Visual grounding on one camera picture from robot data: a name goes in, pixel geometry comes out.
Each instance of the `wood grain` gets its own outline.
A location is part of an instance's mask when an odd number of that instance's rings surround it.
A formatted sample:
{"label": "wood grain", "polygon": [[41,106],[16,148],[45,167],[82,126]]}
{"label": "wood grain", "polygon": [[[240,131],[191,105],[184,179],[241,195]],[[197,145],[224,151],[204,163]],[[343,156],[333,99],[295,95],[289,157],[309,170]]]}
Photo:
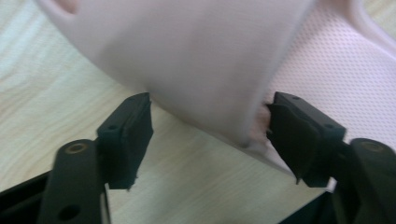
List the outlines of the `wood grain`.
{"label": "wood grain", "polygon": [[[368,11],[396,36],[395,1],[377,2]],[[0,190],[48,171],[68,141],[95,138],[135,93],[79,54],[32,1],[0,0]],[[320,193],[156,105],[152,117],[140,177],[130,192],[109,194],[113,223],[277,223]]]}

